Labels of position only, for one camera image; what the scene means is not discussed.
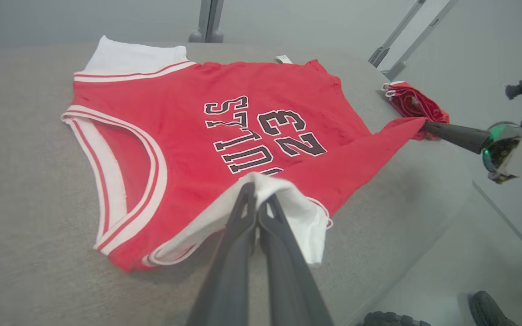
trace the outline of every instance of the black tire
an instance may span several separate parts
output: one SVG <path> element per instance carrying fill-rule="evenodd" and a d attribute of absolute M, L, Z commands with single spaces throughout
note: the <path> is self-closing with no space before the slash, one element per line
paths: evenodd
<path fill-rule="evenodd" d="M 373 312 L 366 315 L 363 326 L 430 326 L 430 324 L 423 320 L 414 320 L 410 316 L 400 316 L 392 312 Z"/>

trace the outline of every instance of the clothing tag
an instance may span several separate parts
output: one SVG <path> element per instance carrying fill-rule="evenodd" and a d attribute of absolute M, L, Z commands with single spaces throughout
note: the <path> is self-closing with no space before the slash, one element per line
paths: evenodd
<path fill-rule="evenodd" d="M 283 54 L 282 56 L 276 56 L 275 58 L 283 63 L 292 63 L 290 58 L 288 58 L 285 54 Z"/>

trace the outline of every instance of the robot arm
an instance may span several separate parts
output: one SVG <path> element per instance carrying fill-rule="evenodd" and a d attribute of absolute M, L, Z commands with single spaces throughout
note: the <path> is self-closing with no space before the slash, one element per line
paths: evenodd
<path fill-rule="evenodd" d="M 507 86 L 506 94 L 509 99 L 521 95 L 522 80 L 519 85 Z M 522 123 L 518 125 L 501 121 L 488 130 L 479 130 L 427 122 L 423 130 L 481 154 L 485 168 L 489 171 L 489 179 L 496 183 L 522 177 Z"/>

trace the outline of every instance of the white armhole trim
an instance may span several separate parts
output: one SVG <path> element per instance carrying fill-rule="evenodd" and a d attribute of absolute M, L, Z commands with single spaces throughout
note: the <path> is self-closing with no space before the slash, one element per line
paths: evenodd
<path fill-rule="evenodd" d="M 166 180 L 168 179 L 166 161 L 156 141 L 147 132 L 133 124 L 81 105 L 70 106 L 62 115 L 62 120 L 66 123 L 75 118 L 87 118 L 129 130 L 141 140 L 150 159 L 149 178 L 142 198 L 134 209 L 118 220 L 116 224 L 111 225 L 94 246 L 95 249 L 108 255 L 116 247 L 139 233 L 154 216 L 166 190 Z"/>
<path fill-rule="evenodd" d="M 126 215 L 126 190 L 122 171 L 112 149 L 89 119 L 71 118 L 65 122 L 74 131 L 94 171 L 100 205 L 96 241 L 100 241 L 102 235 Z"/>

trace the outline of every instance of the red stripe trim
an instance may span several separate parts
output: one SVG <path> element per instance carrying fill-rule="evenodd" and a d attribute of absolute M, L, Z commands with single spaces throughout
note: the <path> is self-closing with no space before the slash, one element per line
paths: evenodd
<path fill-rule="evenodd" d="M 150 263 L 150 264 L 153 264 L 153 265 L 158 265 L 156 264 L 155 262 L 153 262 L 150 258 L 150 254 L 148 256 L 146 256 L 146 260 Z"/>
<path fill-rule="evenodd" d="M 100 175 L 100 184 L 101 184 L 101 190 L 103 193 L 104 198 L 104 216 L 102 217 L 104 220 L 104 229 L 102 230 L 102 235 L 104 235 L 108 231 L 108 225 L 110 225 L 110 221 L 108 220 L 110 216 L 110 205 L 108 202 L 108 190 L 106 187 L 106 179 L 104 177 L 104 171 L 102 171 L 102 166 L 100 165 L 100 160 L 98 159 L 98 156 L 96 155 L 96 152 L 91 147 L 88 140 L 83 135 L 82 129 L 80 128 L 78 122 L 73 120 L 74 126 L 78 130 L 78 134 L 82 138 L 83 143 L 85 144 L 86 148 L 90 153 L 92 154 L 92 157 L 94 159 L 94 164 L 96 165 L 96 168 L 98 169 L 98 174 Z"/>
<path fill-rule="evenodd" d="M 107 121 L 113 122 L 114 124 L 117 124 L 118 126 L 121 126 L 122 128 L 126 128 L 127 127 L 127 126 L 124 126 L 123 124 L 121 124 L 119 122 L 116 122 L 116 121 L 113 121 L 113 120 L 110 120 L 110 119 L 107 119 L 107 118 L 104 118 L 104 117 L 100 117 L 100 116 L 98 116 L 96 114 L 93 114 L 93 113 L 88 113 L 88 112 L 78 111 L 78 110 L 68 110 L 68 111 L 66 111 L 66 113 L 78 113 L 78 114 L 83 114 L 83 115 L 89 115 L 91 117 L 94 117 L 95 120 L 107 120 Z M 98 251 L 102 250 L 112 240 L 114 240 L 116 235 L 118 235 L 122 231 L 122 229 L 127 227 L 127 225 L 129 225 L 132 221 L 134 221 L 138 217 L 138 215 L 140 213 L 142 213 L 143 209 L 147 206 L 148 202 L 150 201 L 150 198 L 152 197 L 152 194 L 154 193 L 154 188 L 156 188 L 156 180 L 157 180 L 158 169 L 159 169 L 159 167 L 158 167 L 158 159 L 156 157 L 156 152 L 154 151 L 154 148 L 151 146 L 150 142 L 147 140 L 147 138 L 145 136 L 143 136 L 140 133 L 139 133 L 139 136 L 142 137 L 146 141 L 146 143 L 149 145 L 150 151 L 151 151 L 152 155 L 154 156 L 154 160 L 155 160 L 154 177 L 153 177 L 153 182 L 152 182 L 152 184 L 150 186 L 149 195 L 147 196 L 146 201 L 142 204 L 140 209 L 134 215 L 132 215 L 128 220 L 126 220 L 124 223 L 122 223 L 122 225 L 120 225 L 120 227 L 118 227 L 118 229 L 116 229 L 116 231 L 114 233 L 112 233 L 112 235 L 110 235 L 110 237 L 108 237 L 108 239 L 106 239 L 106 241 L 104 241 L 101 245 L 98 246 L 98 248 L 97 248 Z"/>
<path fill-rule="evenodd" d="M 183 62 L 177 62 L 175 64 L 171 64 L 170 66 L 165 66 L 164 68 L 162 68 L 161 70 L 158 70 L 157 72 L 135 72 L 133 74 L 128 74 L 128 75 L 86 75 L 86 74 L 75 73 L 74 77 L 110 78 L 110 77 L 149 76 L 149 75 L 158 74 L 159 72 L 163 72 L 164 70 L 166 70 L 168 68 L 172 68 L 174 66 L 178 66 L 179 64 L 183 64 L 183 63 L 187 63 L 187 62 L 190 62 L 190 61 L 187 60 L 187 61 L 183 61 Z"/>
<path fill-rule="evenodd" d="M 186 250 L 186 252 L 184 254 L 181 254 L 180 257 L 177 257 L 177 258 L 173 259 L 172 261 L 174 262 L 175 260 L 179 260 L 179 259 L 182 259 L 183 257 L 185 257 L 190 252 L 190 250 L 193 250 L 194 246 L 196 246 L 196 245 L 190 246 L 190 248 L 188 250 Z"/>

